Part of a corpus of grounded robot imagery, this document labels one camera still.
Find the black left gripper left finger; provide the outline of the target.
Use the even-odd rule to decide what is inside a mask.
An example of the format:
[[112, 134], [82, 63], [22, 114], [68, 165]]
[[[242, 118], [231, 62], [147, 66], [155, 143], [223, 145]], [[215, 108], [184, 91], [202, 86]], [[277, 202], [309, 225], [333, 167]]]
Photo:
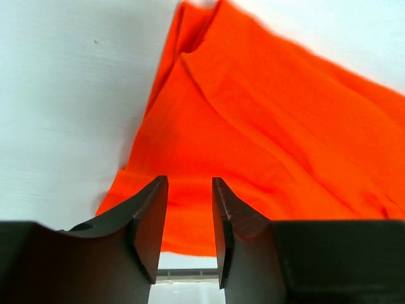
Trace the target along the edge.
[[159, 176], [68, 231], [1, 222], [2, 303], [147, 303], [168, 201]]

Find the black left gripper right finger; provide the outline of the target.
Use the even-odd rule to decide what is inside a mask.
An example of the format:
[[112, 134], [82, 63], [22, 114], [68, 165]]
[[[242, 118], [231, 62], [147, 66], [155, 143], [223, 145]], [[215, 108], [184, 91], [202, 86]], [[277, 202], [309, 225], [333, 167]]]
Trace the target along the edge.
[[227, 303], [403, 303], [402, 220], [270, 220], [212, 180]]

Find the orange mesh shorts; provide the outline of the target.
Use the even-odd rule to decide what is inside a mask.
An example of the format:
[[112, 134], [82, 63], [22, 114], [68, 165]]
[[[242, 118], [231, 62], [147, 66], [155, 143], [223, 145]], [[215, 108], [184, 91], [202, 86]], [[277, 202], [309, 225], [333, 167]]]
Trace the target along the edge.
[[162, 249], [213, 256], [211, 180], [273, 220], [403, 219], [404, 96], [262, 27], [182, 2], [102, 214], [159, 175]]

